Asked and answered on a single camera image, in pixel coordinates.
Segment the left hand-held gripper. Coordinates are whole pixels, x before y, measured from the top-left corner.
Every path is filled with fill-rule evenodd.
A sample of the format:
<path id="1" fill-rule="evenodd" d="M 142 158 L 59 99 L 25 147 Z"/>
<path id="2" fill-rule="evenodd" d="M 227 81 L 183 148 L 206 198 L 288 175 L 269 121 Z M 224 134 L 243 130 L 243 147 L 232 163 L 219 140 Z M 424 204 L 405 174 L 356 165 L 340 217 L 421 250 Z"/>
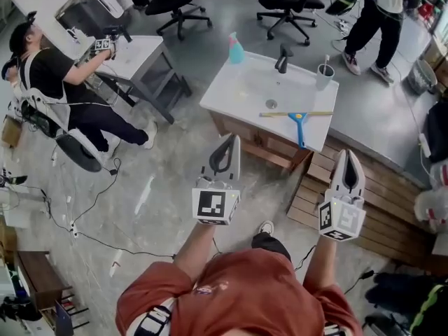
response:
<path id="1" fill-rule="evenodd" d="M 192 217 L 204 225 L 229 225 L 242 199 L 241 140 L 236 134 L 219 137 L 202 157 L 192 188 Z"/>

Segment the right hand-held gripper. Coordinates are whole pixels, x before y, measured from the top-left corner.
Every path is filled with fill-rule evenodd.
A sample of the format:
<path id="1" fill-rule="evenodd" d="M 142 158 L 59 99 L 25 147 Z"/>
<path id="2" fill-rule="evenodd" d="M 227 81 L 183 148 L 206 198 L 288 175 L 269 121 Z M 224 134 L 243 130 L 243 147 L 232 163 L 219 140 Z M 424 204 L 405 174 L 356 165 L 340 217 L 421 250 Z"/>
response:
<path id="1" fill-rule="evenodd" d="M 354 180 L 349 195 L 347 162 L 351 162 Z M 324 194 L 324 201 L 318 206 L 318 231 L 321 236 L 345 242 L 356 239 L 363 226 L 366 211 L 363 209 L 365 174 L 356 154 L 346 149 L 337 154 L 331 174 L 330 189 Z"/>

